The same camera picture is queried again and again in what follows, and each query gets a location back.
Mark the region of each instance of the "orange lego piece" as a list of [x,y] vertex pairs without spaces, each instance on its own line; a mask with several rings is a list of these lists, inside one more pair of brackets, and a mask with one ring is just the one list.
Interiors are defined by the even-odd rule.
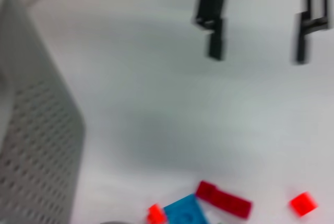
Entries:
[[148,209],[147,223],[148,224],[164,224],[167,217],[158,204],[154,204]]

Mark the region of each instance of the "lego brick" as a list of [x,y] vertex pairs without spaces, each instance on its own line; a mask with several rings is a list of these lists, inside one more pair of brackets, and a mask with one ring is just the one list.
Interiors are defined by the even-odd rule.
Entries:
[[200,195],[205,195],[205,197],[200,197],[210,204],[220,208],[221,210],[227,211],[235,216],[238,216],[243,219],[248,219],[250,211],[252,209],[252,202],[242,199],[240,197],[228,194],[226,192],[218,190],[214,185],[205,182],[202,182],[199,185],[199,188],[207,188],[207,194],[204,194],[205,190],[201,190]]
[[196,191],[196,196],[205,201],[210,201],[211,195],[215,190],[216,190],[215,185],[210,184],[206,181],[201,181]]
[[290,207],[294,212],[302,217],[318,207],[309,193],[305,192],[290,201]]
[[194,194],[190,194],[163,209],[169,224],[209,224]]
[[163,224],[167,221],[164,211],[158,204],[154,204],[148,209],[147,223],[148,224]]

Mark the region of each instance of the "red lego brick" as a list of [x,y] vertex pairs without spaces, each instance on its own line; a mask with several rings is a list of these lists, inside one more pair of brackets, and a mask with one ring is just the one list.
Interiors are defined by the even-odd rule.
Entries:
[[309,193],[305,192],[290,201],[290,207],[299,217],[306,215],[316,209],[318,205],[312,199]]
[[216,186],[213,184],[210,184],[206,181],[201,181],[199,183],[198,189],[195,193],[195,195],[198,198],[201,198],[205,201],[210,201],[212,193],[216,190]]
[[147,223],[148,224],[163,224],[167,221],[164,211],[158,204],[154,204],[148,209]]
[[243,219],[248,219],[252,209],[252,202],[232,194],[220,191],[213,184],[201,182],[196,195],[224,211]]

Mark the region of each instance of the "perforated panel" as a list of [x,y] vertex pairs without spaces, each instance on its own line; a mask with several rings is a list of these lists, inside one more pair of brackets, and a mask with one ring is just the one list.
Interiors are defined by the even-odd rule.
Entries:
[[1,64],[10,69],[15,87],[0,153],[0,223],[65,224],[80,162],[82,122],[17,2],[8,0],[0,17],[0,56],[8,56]]

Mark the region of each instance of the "blue lego brick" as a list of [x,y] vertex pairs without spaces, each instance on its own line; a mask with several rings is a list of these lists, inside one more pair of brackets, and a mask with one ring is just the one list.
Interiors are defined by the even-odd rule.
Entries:
[[170,224],[208,224],[194,194],[163,209]]

